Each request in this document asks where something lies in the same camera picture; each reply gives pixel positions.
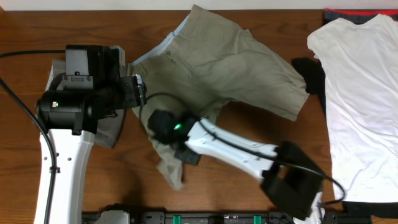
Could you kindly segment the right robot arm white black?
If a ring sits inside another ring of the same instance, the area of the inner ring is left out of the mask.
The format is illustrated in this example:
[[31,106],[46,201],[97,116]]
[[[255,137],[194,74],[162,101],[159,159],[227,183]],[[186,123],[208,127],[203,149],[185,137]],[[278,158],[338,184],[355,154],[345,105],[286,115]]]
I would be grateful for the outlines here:
[[176,159],[197,165],[206,155],[234,166],[259,181],[269,200],[294,223],[321,223],[323,171],[295,144],[264,144],[227,132],[206,118],[176,117],[155,110],[147,124],[153,138],[170,146]]

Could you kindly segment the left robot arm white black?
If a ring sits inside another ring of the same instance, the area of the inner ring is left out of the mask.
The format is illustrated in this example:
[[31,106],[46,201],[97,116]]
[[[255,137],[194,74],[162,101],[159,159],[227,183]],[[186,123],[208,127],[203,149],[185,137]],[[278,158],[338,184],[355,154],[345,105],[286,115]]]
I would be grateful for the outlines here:
[[86,167],[99,128],[115,143],[125,110],[144,105],[145,93],[119,46],[68,45],[65,59],[53,61],[35,106],[44,127],[35,223],[81,223]]

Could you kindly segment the olive green shorts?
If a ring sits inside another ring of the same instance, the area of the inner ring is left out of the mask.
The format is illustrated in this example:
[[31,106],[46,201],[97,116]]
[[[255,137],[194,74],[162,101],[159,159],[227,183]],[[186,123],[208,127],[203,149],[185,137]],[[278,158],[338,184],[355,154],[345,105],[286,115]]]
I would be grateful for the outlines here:
[[240,101],[294,121],[308,98],[303,77],[237,23],[193,6],[158,46],[133,61],[149,102],[134,113],[146,124],[156,109],[215,121],[222,107]]

